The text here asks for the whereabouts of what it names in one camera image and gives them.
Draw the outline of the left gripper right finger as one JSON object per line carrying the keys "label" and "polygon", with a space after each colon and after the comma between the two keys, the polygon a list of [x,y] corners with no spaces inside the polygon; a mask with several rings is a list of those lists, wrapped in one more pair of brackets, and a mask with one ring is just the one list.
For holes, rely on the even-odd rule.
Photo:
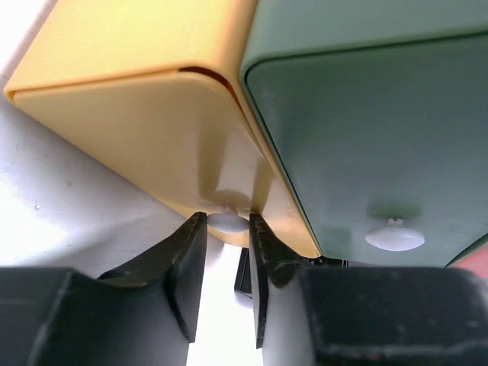
{"label": "left gripper right finger", "polygon": [[266,365],[485,365],[487,288],[469,271],[315,264],[249,218]]}

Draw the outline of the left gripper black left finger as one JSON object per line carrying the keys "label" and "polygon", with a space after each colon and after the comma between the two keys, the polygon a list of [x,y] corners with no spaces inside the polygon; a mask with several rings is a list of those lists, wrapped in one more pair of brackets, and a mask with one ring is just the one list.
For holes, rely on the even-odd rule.
{"label": "left gripper black left finger", "polygon": [[1,269],[3,365],[184,365],[194,342],[207,216],[91,278],[72,268]]}

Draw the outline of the orange top drawer box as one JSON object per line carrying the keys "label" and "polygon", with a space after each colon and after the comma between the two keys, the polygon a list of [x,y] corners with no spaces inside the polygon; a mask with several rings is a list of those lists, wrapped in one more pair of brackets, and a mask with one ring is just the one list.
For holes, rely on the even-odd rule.
{"label": "orange top drawer box", "polygon": [[456,268],[464,268],[481,277],[487,276],[487,252],[476,252],[454,263]]}

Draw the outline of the green drawer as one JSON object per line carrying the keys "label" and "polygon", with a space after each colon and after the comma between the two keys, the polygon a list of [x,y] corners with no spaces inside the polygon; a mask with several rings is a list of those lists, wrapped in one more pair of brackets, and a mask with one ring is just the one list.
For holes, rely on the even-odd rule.
{"label": "green drawer", "polygon": [[486,242],[485,1],[260,1],[240,75],[324,256]]}

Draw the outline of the yellow bottom drawer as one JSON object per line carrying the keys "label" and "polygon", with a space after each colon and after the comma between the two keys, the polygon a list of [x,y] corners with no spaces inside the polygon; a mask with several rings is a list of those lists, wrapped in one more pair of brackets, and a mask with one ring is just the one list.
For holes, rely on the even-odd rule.
{"label": "yellow bottom drawer", "polygon": [[184,217],[261,214],[320,254],[239,84],[254,1],[58,1],[7,99]]}

